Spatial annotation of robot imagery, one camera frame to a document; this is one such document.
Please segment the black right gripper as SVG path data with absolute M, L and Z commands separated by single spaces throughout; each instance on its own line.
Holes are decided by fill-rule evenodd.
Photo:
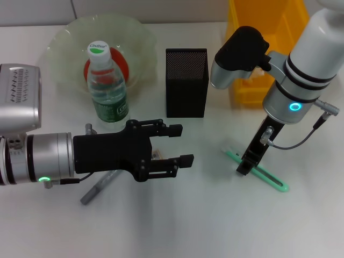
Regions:
M 250 171 L 259 164 L 261 157 L 264 156 L 269 147 L 266 143 L 266 139 L 273 141 L 282 130 L 283 126 L 284 124 L 266 116 L 242 156 L 242 160 L 236 171 L 243 176 L 249 174 Z

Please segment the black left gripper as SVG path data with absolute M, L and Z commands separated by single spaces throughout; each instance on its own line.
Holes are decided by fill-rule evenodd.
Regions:
M 151 160 L 150 137 L 180 137 L 181 124 L 166 125 L 162 119 L 145 120 L 140 126 L 127 124 L 117 133 L 73 137 L 74 169 L 77 174 L 125 170 L 137 182 L 176 177 L 179 169 L 190 168 L 194 155 Z

